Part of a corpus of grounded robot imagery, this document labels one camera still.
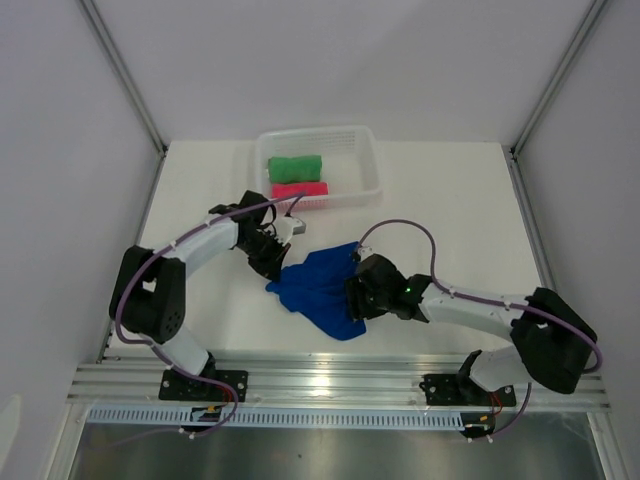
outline mounting plate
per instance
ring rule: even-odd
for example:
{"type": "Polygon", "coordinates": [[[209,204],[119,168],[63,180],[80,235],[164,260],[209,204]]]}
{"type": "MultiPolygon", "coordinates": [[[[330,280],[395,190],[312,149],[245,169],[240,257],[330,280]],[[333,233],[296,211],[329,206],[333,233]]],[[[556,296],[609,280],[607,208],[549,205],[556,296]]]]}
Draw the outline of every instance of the mounting plate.
{"type": "MultiPolygon", "coordinates": [[[[479,395],[477,401],[473,403],[468,402],[458,388],[455,373],[432,373],[424,375],[419,387],[427,397],[427,405],[434,407],[491,407],[491,397],[489,394],[479,395]]],[[[516,406],[516,395],[512,385],[502,387],[494,393],[500,399],[502,406],[516,406]]]]}
{"type": "MultiPolygon", "coordinates": [[[[240,403],[244,402],[248,388],[249,373],[246,370],[216,370],[215,380],[228,383],[238,393],[240,403]]],[[[222,389],[208,383],[190,380],[173,370],[165,370],[160,383],[160,400],[178,402],[228,402],[222,389]]]]}

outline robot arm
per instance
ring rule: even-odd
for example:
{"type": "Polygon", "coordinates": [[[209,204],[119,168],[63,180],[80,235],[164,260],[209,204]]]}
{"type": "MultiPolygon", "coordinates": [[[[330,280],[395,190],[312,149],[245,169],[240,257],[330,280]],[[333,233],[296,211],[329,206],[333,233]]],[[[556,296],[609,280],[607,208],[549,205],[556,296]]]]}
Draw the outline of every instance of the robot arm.
{"type": "Polygon", "coordinates": [[[591,347],[561,325],[526,311],[534,307],[560,318],[593,342],[595,332],[556,294],[537,288],[530,295],[496,295],[460,289],[427,275],[408,279],[385,257],[361,249],[356,276],[347,280],[354,320],[394,313],[404,320],[452,323],[490,333],[512,345],[469,355],[458,372],[464,396],[535,380],[550,390],[573,393],[585,370],[591,347]]]}
{"type": "MultiPolygon", "coordinates": [[[[262,195],[246,192],[240,204],[218,205],[197,227],[171,242],[174,248],[153,262],[131,291],[124,305],[122,325],[152,342],[154,349],[173,365],[192,375],[211,376],[215,359],[184,325],[186,280],[215,255],[235,247],[247,254],[249,265],[258,274],[278,280],[289,241],[305,231],[301,220],[291,216],[276,218],[273,209],[274,220],[263,225],[269,209],[264,207],[212,223],[220,215],[266,201],[262,195]]],[[[132,277],[156,252],[138,245],[126,251],[109,306],[111,318],[115,319],[132,277]]]]}

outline blue cloth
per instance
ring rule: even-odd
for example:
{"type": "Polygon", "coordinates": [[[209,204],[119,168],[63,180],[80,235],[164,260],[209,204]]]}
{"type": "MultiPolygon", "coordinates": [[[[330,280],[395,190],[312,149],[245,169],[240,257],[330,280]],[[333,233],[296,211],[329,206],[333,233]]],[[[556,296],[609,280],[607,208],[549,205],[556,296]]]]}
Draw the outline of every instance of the blue cloth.
{"type": "Polygon", "coordinates": [[[350,340],[367,331],[364,320],[351,320],[344,281],[355,275],[351,254],[357,242],[318,250],[300,265],[282,269],[280,282],[267,285],[290,312],[300,312],[336,340],[350,340]]]}

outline white wall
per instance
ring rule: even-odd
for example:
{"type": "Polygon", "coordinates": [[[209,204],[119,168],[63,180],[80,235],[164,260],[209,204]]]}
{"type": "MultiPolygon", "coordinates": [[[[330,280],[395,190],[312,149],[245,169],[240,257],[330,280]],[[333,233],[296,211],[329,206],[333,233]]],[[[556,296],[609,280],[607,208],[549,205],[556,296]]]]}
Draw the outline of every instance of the white wall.
{"type": "Polygon", "coordinates": [[[167,138],[513,142],[590,0],[99,0],[167,138]]]}
{"type": "Polygon", "coordinates": [[[617,427],[637,460],[640,3],[611,3],[521,165],[558,287],[600,336],[617,427]]]}
{"type": "Polygon", "coordinates": [[[24,396],[2,478],[30,480],[97,352],[155,159],[74,2],[3,1],[0,44],[0,405],[24,396]]]}

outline green towel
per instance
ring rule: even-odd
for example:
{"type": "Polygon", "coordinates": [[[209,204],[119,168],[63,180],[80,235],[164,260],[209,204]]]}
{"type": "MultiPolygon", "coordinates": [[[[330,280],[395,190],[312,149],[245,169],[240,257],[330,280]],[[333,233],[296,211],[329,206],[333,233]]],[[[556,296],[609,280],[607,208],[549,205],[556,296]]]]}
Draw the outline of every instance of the green towel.
{"type": "Polygon", "coordinates": [[[271,157],[269,159],[269,179],[271,183],[319,182],[322,172],[320,155],[301,157],[271,157]]]}

